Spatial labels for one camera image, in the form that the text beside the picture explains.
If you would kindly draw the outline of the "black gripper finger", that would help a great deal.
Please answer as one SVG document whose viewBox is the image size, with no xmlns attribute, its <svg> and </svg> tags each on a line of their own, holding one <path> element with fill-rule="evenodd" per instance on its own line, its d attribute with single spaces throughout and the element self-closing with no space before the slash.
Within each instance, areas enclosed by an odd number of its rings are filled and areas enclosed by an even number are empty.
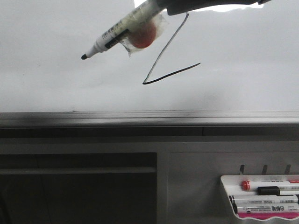
<svg viewBox="0 0 299 224">
<path fill-rule="evenodd" d="M 157 0 L 157 4 L 162 9 L 166 9 L 168 15 L 177 15 L 205 7 L 222 5 L 251 5 L 264 4 L 270 0 Z"/>
</svg>

